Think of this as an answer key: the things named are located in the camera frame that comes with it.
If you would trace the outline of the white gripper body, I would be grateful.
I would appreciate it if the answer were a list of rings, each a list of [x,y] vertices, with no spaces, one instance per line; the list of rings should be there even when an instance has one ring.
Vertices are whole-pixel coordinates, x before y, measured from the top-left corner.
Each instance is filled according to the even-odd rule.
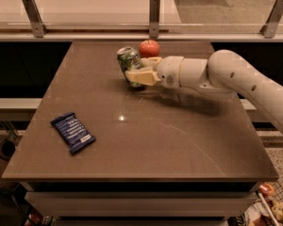
[[[158,78],[163,87],[168,89],[178,89],[179,71],[183,56],[167,56],[163,58],[157,67]]]

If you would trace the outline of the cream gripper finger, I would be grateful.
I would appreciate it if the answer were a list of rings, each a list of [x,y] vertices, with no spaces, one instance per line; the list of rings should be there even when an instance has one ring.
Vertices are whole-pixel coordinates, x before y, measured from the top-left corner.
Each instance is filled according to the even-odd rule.
[[[132,86],[154,86],[161,79],[158,73],[150,67],[142,68],[139,70],[130,70],[125,72],[125,78]]]
[[[155,70],[158,67],[158,64],[162,58],[160,56],[154,56],[154,57],[143,57],[141,59],[141,64],[144,68],[151,67],[153,70]]]

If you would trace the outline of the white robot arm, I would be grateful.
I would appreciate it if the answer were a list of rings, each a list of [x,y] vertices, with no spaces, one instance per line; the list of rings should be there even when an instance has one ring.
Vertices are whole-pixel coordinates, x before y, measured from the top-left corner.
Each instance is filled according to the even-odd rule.
[[[142,67],[125,72],[134,83],[169,89],[193,89],[227,98],[239,93],[283,135],[283,86],[260,73],[242,56],[219,50],[207,59],[167,56],[144,58]]]

